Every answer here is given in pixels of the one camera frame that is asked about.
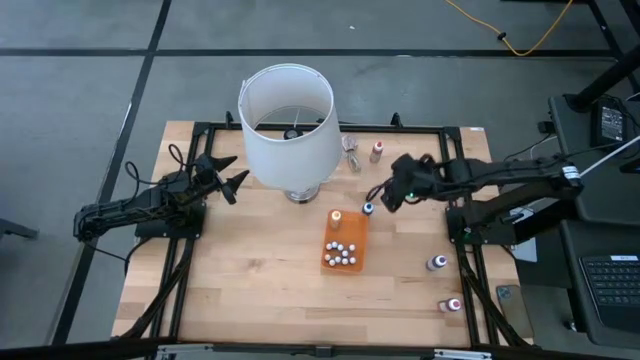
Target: lamp base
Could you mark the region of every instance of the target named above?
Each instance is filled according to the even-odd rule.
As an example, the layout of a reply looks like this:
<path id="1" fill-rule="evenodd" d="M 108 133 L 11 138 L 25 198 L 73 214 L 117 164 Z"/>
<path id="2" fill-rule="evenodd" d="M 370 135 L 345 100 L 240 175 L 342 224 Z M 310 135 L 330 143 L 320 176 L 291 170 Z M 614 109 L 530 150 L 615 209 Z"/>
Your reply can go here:
<path id="1" fill-rule="evenodd" d="M 309 201 L 313 200 L 316 195 L 318 195 L 318 191 L 320 190 L 320 185 L 310 187 L 305 191 L 285 191 L 284 195 L 287 199 L 293 201 L 296 204 L 306 204 Z"/>

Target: orange tray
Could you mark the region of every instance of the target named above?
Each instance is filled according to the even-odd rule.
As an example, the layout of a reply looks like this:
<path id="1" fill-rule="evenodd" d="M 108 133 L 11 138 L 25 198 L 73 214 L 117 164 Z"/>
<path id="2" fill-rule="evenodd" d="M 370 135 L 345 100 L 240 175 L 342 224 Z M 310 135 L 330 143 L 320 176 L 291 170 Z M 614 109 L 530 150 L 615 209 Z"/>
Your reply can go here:
<path id="1" fill-rule="evenodd" d="M 334 211 L 340 211 L 342 213 L 342 220 L 340 226 L 334 230 L 331 226 L 331 213 Z M 369 228 L 369 217 L 356 212 L 342 211 L 339 209 L 333 209 L 327 214 L 327 227 L 324 234 L 324 243 L 322 244 L 322 257 L 320 258 L 320 264 L 323 269 L 331 272 L 339 272 L 346 274 L 359 273 L 364 269 L 364 256 L 367 248 L 367 233 Z M 356 263 L 348 265 L 331 266 L 329 262 L 324 259 L 326 254 L 331 257 L 340 256 L 342 254 L 337 249 L 327 250 L 326 246 L 330 242 L 338 242 L 349 248 L 349 245 L 354 244 L 356 250 L 349 252 L 349 257 L 355 256 Z"/>

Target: white lamp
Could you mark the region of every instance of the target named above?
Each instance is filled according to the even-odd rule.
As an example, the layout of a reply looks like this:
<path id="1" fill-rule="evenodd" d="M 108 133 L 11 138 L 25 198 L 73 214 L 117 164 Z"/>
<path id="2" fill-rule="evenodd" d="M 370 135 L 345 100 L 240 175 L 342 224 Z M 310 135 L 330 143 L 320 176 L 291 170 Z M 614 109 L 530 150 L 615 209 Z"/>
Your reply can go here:
<path id="1" fill-rule="evenodd" d="M 289 140 L 255 131 L 266 117 L 290 108 L 313 110 L 322 114 L 324 121 L 313 131 Z M 266 186 L 284 190 L 295 202 L 313 199 L 342 156 L 333 90 L 327 79 L 303 65 L 268 67 L 243 82 L 238 112 L 253 175 Z"/>

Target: wooden table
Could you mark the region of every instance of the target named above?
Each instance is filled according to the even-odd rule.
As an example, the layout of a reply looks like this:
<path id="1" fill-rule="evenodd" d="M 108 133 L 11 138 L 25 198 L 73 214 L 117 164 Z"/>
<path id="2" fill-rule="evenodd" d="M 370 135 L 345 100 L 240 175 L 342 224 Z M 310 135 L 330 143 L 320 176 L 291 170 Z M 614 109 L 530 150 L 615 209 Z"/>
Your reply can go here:
<path id="1" fill-rule="evenodd" d="M 168 122 L 154 175 L 175 171 L 167 146 L 188 152 L 193 122 Z M 481 128 L 461 129 L 465 156 L 490 160 Z M 359 211 L 371 187 L 391 175 L 400 155 L 440 157 L 438 138 L 425 134 L 355 134 L 362 172 L 353 174 L 342 161 L 318 197 L 297 205 L 281 191 L 266 188 L 249 175 L 237 204 L 219 194 L 207 200 L 205 229 L 196 241 L 180 324 L 179 339 L 201 342 L 286 344 L 469 346 L 464 311 L 442 313 L 437 303 L 462 299 L 455 251 L 444 221 L 445 203 L 404 205 L 391 214 L 379 199 L 370 221 L 363 272 L 356 276 L 324 274 L 320 268 L 327 212 Z M 370 164 L 372 144 L 385 150 Z M 216 131 L 213 155 L 237 155 L 222 177 L 247 169 L 241 131 Z M 497 194 L 485 188 L 475 194 Z M 154 239 L 131 259 L 113 334 L 133 325 L 155 296 L 168 240 Z M 511 257 L 495 246 L 484 247 L 489 284 L 518 284 Z M 425 261 L 444 254 L 449 265 L 427 272 Z M 169 299 L 161 334 L 168 333 L 173 309 Z M 487 341 L 482 307 L 476 299 L 481 339 Z"/>

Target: yellow cable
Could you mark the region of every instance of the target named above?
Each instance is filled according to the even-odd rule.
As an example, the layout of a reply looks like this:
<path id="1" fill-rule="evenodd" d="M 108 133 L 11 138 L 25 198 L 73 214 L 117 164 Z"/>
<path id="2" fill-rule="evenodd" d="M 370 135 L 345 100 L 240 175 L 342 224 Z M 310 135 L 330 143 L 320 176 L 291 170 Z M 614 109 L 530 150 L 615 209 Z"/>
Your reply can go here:
<path id="1" fill-rule="evenodd" d="M 454 8 L 456 8 L 458 11 L 460 11 L 464 16 L 468 17 L 470 20 L 480 24 L 480 25 L 484 25 L 486 27 L 488 27 L 489 29 L 493 30 L 496 34 L 500 35 L 502 34 L 502 31 L 496 29 L 495 26 L 491 25 L 491 24 L 487 24 L 486 22 L 476 19 L 473 16 L 469 15 L 466 11 L 462 10 L 462 8 L 460 8 L 458 5 L 454 4 L 451 0 L 445 0 L 449 5 L 453 6 Z M 519 53 L 517 52 L 513 46 L 511 46 L 511 44 L 509 43 L 509 40 L 507 40 L 506 36 L 502 38 L 502 41 L 505 43 L 505 45 L 507 45 L 507 47 L 509 48 L 509 50 L 511 50 L 511 52 L 516 55 L 516 56 L 527 56 L 529 54 L 531 54 L 532 52 L 534 52 L 540 45 L 542 45 L 542 43 L 547 39 L 547 36 L 549 36 L 549 34 L 551 34 L 551 32 L 553 32 L 553 29 L 555 29 L 556 25 L 558 25 L 558 23 L 560 22 L 560 20 L 564 17 L 564 14 L 567 12 L 567 10 L 569 10 L 569 7 L 571 6 L 571 4 L 573 3 L 573 0 L 569 0 L 569 2 L 567 3 L 567 5 L 564 7 L 564 9 L 562 9 L 562 12 L 560 13 L 560 15 L 558 15 L 558 18 L 556 19 L 556 21 L 553 22 L 553 24 L 549 27 L 549 30 L 547 30 L 547 32 L 544 33 L 544 35 L 542 35 L 542 37 L 540 38 L 540 40 L 538 40 L 538 42 L 529 50 L 526 51 L 524 53 Z"/>

